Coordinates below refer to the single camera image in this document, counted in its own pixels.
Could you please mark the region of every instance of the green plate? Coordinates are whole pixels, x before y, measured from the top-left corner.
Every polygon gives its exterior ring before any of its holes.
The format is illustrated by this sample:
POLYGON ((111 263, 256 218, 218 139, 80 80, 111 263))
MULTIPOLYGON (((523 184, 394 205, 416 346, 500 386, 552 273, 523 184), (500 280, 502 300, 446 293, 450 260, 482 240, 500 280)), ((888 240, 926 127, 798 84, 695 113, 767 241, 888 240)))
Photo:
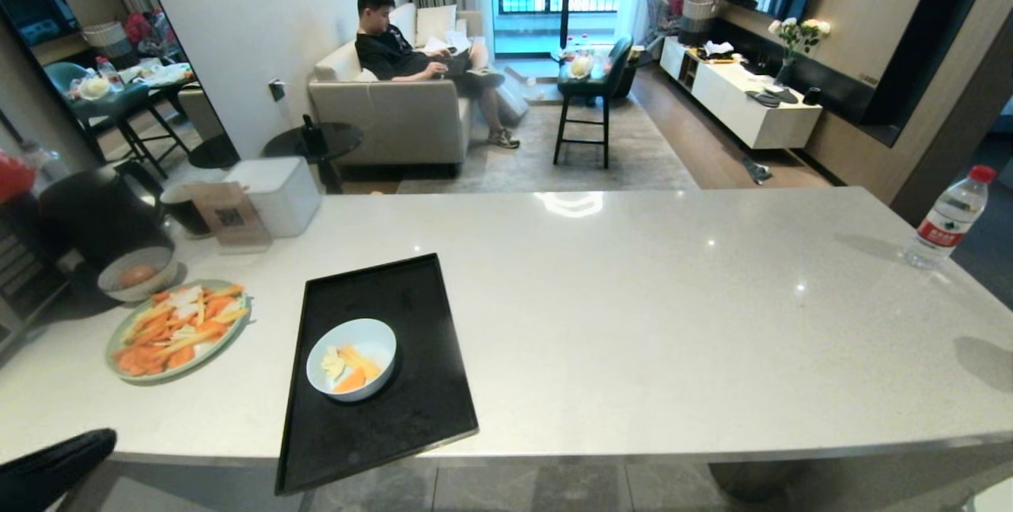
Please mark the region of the green plate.
MULTIPOLYGON (((164 292, 175 292, 181 288, 192 287, 192 286, 202 286, 213 289, 215 291, 219 291, 232 286, 232 284, 233 283, 227 281, 201 279, 175 286, 173 288, 167 289, 164 292)), ((249 296, 247 296, 245 292, 239 295, 239 299, 242 300, 242 308, 249 308, 250 300, 249 296)), ((134 319, 137 317, 137 315, 147 310, 148 308, 151 308, 153 304, 154 301, 152 301, 151 299, 145 300, 144 302, 141 303, 140 306, 135 308, 133 312, 128 314, 127 317, 124 318, 123 323, 121 323, 120 326, 116 327, 116 331, 112 333, 112 336, 109 338, 109 343, 105 347, 105 365, 107 365, 109 369, 112 370, 112 373, 116 374, 116 376, 120 379, 123 379, 124 381, 129 381, 131 383, 152 383, 156 381, 163 381, 168 378, 186 373, 190 371, 192 368, 199 367, 201 364, 207 362, 212 357, 214 357, 214 354, 227 347, 229 343, 232 342, 232 339, 239 334, 239 331, 242 328, 243 324, 245 324, 250 317, 250 312, 247 312, 246 314, 243 314, 241 318, 239 318, 235 322, 232 322, 232 325, 229 326, 229 331, 225 333, 225 336, 220 338, 218 342, 213 342, 213 343, 206 342, 204 344, 198 344, 197 346, 194 346, 193 359, 186 362, 185 364, 181 365, 178 368, 165 370, 158 375, 138 375, 138 376, 128 375, 120 371, 120 366, 112 360, 112 354, 124 348, 122 337, 128 330, 130 330, 134 325, 134 319)))

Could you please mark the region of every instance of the dark green chair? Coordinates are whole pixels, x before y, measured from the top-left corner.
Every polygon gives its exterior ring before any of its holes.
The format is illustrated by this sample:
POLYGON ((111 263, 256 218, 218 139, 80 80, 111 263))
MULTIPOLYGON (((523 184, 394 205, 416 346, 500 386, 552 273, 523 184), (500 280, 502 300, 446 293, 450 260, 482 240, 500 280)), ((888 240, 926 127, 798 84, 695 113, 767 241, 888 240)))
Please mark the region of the dark green chair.
POLYGON ((609 65, 611 69, 608 74, 601 73, 602 68, 597 67, 591 76, 581 79, 571 78, 569 75, 569 64, 564 64, 559 70, 559 92, 563 95, 563 113, 559 117, 559 135, 556 137, 556 153, 552 156, 552 163, 559 163, 559 147, 563 142, 570 144, 600 144, 605 147, 605 169, 609 169, 609 99, 615 95, 622 81, 623 72, 629 63, 630 50, 633 49, 633 38, 624 35, 616 42, 609 53, 609 65), (587 98, 602 97, 602 108, 604 120, 602 122, 568 120, 566 112, 569 109, 570 100, 574 96, 587 98), (566 123, 581 123, 586 125, 601 125, 605 127, 605 134, 602 140, 568 140, 563 138, 563 128, 566 123))
MULTIPOLYGON (((44 69, 50 77, 53 86, 57 87, 57 90, 61 93, 66 93, 70 90, 71 82, 74 79, 83 79, 88 74, 84 67, 64 61, 47 65, 44 69)), ((97 155, 101 156, 102 150, 98 147, 98 140, 95 138, 95 133, 91 130, 90 119, 105 117, 115 123, 120 129, 120 133, 124 135, 124 140, 127 140, 127 145, 130 146, 131 154, 135 158, 148 160, 155 166, 158 173, 162 174, 162 177, 168 177, 165 170, 162 169, 162 160, 176 147, 182 148, 187 154, 189 154, 189 149, 186 148, 186 145, 176 136, 172 127, 165 122, 165 119, 151 104, 151 100, 148 98, 149 90, 148 85, 144 83, 128 83, 124 85, 122 91, 115 94, 105 94, 105 96, 97 100, 86 100, 84 98, 68 99, 67 104, 70 105, 70 109, 74 113, 77 120, 81 122, 81 127, 84 128, 84 139, 97 155), (134 127, 130 125, 130 117, 141 106, 151 113, 167 134, 143 139, 137 134, 134 127), (162 140, 164 138, 171 138, 174 144, 163 152, 162 155, 155 157, 148 150, 148 147, 145 146, 145 142, 162 140)))

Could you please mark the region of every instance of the white cabinet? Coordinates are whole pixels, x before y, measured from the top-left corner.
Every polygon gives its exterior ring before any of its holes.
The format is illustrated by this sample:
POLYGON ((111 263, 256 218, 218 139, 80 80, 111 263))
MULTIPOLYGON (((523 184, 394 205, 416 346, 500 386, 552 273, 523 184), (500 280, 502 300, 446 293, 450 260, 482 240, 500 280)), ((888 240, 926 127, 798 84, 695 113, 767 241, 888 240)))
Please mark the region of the white cabinet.
MULTIPOLYGON (((802 148, 823 112, 819 104, 801 102, 782 102, 776 108, 764 106, 746 92, 763 90, 770 77, 753 75, 737 63, 698 62, 675 38, 665 40, 661 68, 750 148, 802 148), (689 63, 699 63, 694 79, 684 78, 683 65, 689 63)), ((791 92, 801 100, 801 94, 791 92)))

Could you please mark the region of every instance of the laundry basket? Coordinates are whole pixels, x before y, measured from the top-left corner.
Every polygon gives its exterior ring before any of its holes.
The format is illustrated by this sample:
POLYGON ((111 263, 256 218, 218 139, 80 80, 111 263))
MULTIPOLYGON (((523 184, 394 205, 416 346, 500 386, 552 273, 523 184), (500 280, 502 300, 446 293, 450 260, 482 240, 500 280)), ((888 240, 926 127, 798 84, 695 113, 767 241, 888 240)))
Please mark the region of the laundry basket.
POLYGON ((719 0, 686 0, 683 2, 683 17, 679 21, 679 43, 688 46, 702 46, 710 33, 717 16, 719 0))
POLYGON ((84 28, 84 41, 101 56, 108 58, 116 69, 133 67, 140 62, 134 46, 127 39, 127 32, 118 21, 109 21, 84 28))

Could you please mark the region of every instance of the white storage box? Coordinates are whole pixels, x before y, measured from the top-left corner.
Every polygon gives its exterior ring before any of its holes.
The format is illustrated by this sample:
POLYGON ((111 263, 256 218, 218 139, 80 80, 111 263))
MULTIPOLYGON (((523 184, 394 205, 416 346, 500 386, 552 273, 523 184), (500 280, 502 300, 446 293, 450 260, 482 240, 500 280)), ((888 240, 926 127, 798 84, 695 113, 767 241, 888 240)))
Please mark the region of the white storage box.
POLYGON ((224 181, 238 181, 246 188, 260 220, 275 237, 301 234, 320 206, 310 168, 297 156, 243 160, 224 181))

